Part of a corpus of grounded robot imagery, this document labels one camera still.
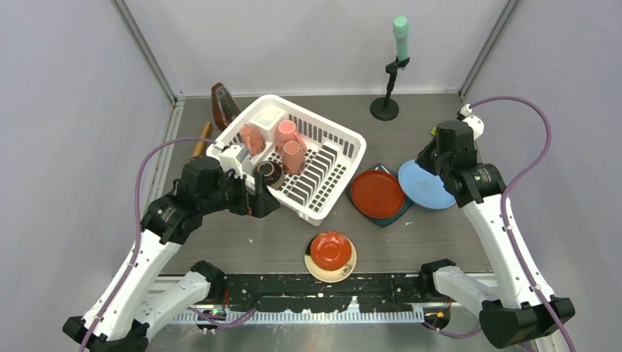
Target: gray table surface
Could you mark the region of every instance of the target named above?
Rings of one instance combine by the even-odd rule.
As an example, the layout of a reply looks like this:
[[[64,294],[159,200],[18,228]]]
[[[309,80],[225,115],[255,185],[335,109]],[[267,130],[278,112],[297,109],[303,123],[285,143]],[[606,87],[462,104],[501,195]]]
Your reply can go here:
[[[394,171],[431,140],[438,122],[454,118],[460,106],[456,94],[396,95],[399,116],[389,122],[369,113],[373,96],[301,96],[286,99],[363,135],[367,151],[357,173],[383,163]],[[245,109],[256,98],[236,98]],[[179,136],[197,136],[213,121],[209,98],[186,100]],[[211,137],[219,134],[213,127]],[[166,190],[180,176],[194,144],[178,144],[167,173]],[[304,273],[303,253],[319,232],[335,230],[354,243],[358,260],[355,272],[413,272],[423,263],[443,258],[455,261],[464,271],[490,271],[479,238],[455,205],[448,210],[426,210],[413,205],[396,222],[379,227],[367,220],[342,194],[321,226],[314,227],[286,207],[264,219],[240,217],[227,212],[211,214],[163,274],[181,274],[199,260],[225,273]]]

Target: red plate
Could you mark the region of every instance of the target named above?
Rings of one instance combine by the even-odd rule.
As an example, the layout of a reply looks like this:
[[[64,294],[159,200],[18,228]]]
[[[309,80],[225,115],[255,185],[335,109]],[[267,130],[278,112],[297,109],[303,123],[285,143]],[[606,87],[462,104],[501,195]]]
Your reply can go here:
[[[361,213],[375,219],[395,216],[406,201],[398,179],[380,170],[367,170],[357,176],[350,191]]]
[[[342,268],[351,256],[350,241],[338,232],[322,232],[311,242],[311,259],[324,270],[334,271]]]

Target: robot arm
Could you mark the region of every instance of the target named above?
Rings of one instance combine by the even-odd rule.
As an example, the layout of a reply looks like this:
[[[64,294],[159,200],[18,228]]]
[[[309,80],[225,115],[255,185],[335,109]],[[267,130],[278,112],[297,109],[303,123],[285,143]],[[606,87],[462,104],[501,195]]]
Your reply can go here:
[[[223,150],[225,166],[235,166],[244,156],[241,146]],[[198,262],[182,280],[152,301],[144,302],[151,284],[190,234],[201,226],[202,217],[228,209],[238,215],[267,216],[280,207],[272,197],[263,176],[255,175],[255,194],[246,190],[246,180],[238,168],[223,171],[218,160],[207,156],[193,158],[183,167],[181,179],[171,192],[153,201],[141,221],[139,248],[132,246],[103,295],[83,316],[71,317],[63,332],[80,343],[87,327],[99,319],[87,347],[91,351],[145,351],[148,341],[186,307],[225,290],[224,273],[206,262]],[[139,251],[134,267],[126,273],[133,251]],[[102,317],[97,313],[114,287],[127,275]]]
[[[484,334],[497,348],[549,335],[557,326],[530,287],[505,232],[501,218],[505,183],[494,165],[478,162],[474,140],[482,134],[483,123],[468,108],[461,111],[458,119],[436,127],[436,136],[419,153],[417,164],[440,176],[445,189],[471,221],[490,260],[498,288],[479,283],[450,260],[440,260],[422,265],[422,289],[429,296],[449,296],[465,306],[479,318]],[[574,316],[570,299],[555,297],[523,241],[509,200],[506,207],[527,266],[535,274],[541,292],[562,322],[566,322]]]

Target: white dish rack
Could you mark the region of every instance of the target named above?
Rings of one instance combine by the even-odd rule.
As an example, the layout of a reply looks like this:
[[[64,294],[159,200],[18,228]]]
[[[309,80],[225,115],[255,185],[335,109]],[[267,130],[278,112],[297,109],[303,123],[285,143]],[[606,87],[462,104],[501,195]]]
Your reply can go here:
[[[361,163],[367,143],[360,134],[277,95],[264,95],[244,109],[216,141],[229,146],[240,144],[246,149],[240,128],[250,124],[259,130],[266,148],[261,154],[252,158],[248,155],[241,161],[246,187],[252,190],[255,189],[252,173],[257,164],[262,161],[281,163],[281,155],[274,150],[274,134],[278,124],[285,120],[298,126],[307,145],[306,166],[300,175],[286,175],[281,187],[271,189],[271,193],[299,217],[319,226]],[[221,150],[211,145],[206,153],[219,158]]]

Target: black stand base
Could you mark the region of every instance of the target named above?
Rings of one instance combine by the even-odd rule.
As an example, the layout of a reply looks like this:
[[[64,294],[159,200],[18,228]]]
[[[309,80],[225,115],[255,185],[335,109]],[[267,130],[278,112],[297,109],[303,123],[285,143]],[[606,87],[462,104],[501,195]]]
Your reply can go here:
[[[384,98],[375,99],[370,105],[372,116],[380,121],[390,121],[395,119],[400,113],[400,107],[393,99],[389,99],[389,104],[383,108]]]
[[[384,71],[389,74],[387,94],[384,98],[375,99],[370,105],[370,112],[376,119],[380,121],[390,121],[395,119],[400,113],[400,107],[395,100],[391,99],[391,92],[395,86],[395,80],[398,78],[398,69],[406,67],[409,62],[409,57],[402,61],[398,61],[396,57],[394,62],[391,62],[384,68]]]

